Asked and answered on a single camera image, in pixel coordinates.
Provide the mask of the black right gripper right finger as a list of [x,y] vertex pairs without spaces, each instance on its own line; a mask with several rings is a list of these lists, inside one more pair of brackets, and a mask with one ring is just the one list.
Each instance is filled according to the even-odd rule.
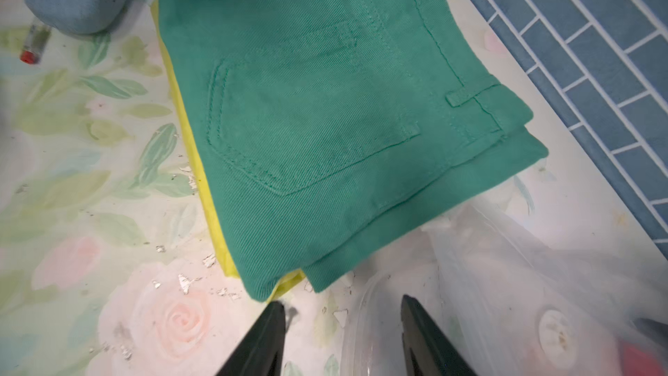
[[416,298],[403,296],[401,320],[408,375],[476,375]]

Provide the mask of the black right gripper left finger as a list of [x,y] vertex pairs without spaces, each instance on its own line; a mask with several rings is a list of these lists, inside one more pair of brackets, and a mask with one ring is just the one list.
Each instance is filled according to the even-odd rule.
[[280,375],[286,334],[285,307],[271,301],[216,375]]

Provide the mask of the clear plastic vacuum bag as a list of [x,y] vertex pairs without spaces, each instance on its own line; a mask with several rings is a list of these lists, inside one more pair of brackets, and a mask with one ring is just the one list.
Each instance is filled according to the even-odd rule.
[[[622,375],[619,342],[667,349],[633,320],[667,324],[667,285],[640,265],[592,250],[551,249],[483,202],[428,222],[372,256],[372,276],[346,322],[344,375],[408,375],[401,301],[416,298],[476,375]],[[579,346],[570,370],[539,346],[548,309]]]

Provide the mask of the neon yellow garment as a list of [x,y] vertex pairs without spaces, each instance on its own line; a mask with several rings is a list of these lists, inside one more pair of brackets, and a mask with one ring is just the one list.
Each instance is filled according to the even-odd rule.
[[[214,248],[215,260],[217,260],[217,262],[220,264],[220,267],[222,268],[226,277],[241,279],[231,257],[228,246],[224,240],[222,228],[214,206],[212,192],[210,191],[210,186],[205,175],[205,167],[198,153],[196,140],[194,138],[191,124],[186,113],[184,99],[177,83],[177,77],[173,68],[172,59],[170,58],[167,47],[163,42],[160,34],[158,21],[158,0],[153,0],[150,7],[151,16],[158,35],[161,56],[165,65],[165,71],[170,85],[170,96],[172,97],[172,101],[175,105],[178,121],[180,123],[182,138],[194,178],[193,183],[198,190],[199,197],[203,205],[208,231],[210,233],[210,238],[212,239],[212,245]],[[288,273],[287,275],[283,276],[283,278],[281,278],[281,280],[275,285],[271,295],[266,302],[277,300],[305,279],[306,276],[301,270]]]

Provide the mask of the dark green garment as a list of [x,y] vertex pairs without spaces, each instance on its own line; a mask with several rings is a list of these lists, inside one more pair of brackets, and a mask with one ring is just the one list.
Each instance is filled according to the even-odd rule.
[[323,291],[534,165],[532,111],[446,0],[158,0],[224,240],[248,294]]

